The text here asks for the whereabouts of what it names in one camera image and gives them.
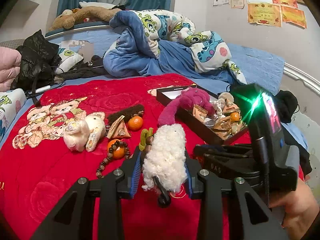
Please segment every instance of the human hand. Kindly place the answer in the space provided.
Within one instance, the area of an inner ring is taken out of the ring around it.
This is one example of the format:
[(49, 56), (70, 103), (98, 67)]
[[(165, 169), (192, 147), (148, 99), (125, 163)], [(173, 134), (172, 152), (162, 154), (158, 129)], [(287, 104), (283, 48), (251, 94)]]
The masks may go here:
[(300, 178), (296, 191), (273, 193), (270, 208), (284, 206), (282, 225), (287, 228), (291, 240), (300, 240), (319, 213), (319, 205), (311, 189)]

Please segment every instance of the device screen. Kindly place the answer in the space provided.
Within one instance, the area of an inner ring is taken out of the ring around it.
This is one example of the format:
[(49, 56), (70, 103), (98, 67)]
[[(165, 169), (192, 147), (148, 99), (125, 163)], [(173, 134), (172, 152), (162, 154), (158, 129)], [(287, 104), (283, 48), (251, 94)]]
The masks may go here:
[(278, 132), (281, 129), (281, 124), (280, 124), (279, 116), (276, 111), (275, 104), (273, 103), (273, 99), (271, 96), (269, 96), (267, 93), (264, 93), (264, 92), (262, 93), (262, 98), (269, 115), (272, 132), (273, 133)]

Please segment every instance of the plush toy tail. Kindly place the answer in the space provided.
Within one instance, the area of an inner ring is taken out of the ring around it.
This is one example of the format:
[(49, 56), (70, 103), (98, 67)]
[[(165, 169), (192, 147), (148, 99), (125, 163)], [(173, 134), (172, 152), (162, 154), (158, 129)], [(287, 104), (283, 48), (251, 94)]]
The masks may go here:
[(158, 118), (158, 126), (172, 125), (176, 123), (174, 116), (180, 105), (180, 98), (172, 100), (162, 111)]

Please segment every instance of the plaid fabric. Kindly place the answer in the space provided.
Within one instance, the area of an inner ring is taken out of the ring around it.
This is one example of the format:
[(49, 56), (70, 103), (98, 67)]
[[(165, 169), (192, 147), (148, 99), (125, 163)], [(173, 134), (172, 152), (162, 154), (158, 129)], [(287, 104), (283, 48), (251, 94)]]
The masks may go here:
[(24, 42), (24, 39), (12, 40), (12, 41), (2, 41), (2, 42), (0, 42), (0, 47), (16, 49), (18, 46), (22, 45), (23, 42)]

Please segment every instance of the large brown teddy bear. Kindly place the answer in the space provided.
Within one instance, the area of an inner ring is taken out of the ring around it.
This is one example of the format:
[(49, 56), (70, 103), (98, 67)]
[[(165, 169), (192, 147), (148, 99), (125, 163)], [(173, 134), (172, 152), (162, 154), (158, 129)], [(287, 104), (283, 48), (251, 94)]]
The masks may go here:
[(85, 18), (96, 17), (108, 22), (118, 11), (121, 11), (121, 9), (116, 8), (110, 10), (97, 6), (84, 7), (71, 15), (59, 15), (52, 23), (49, 31), (53, 31), (59, 28), (70, 29), (75, 24), (83, 23), (83, 19)]

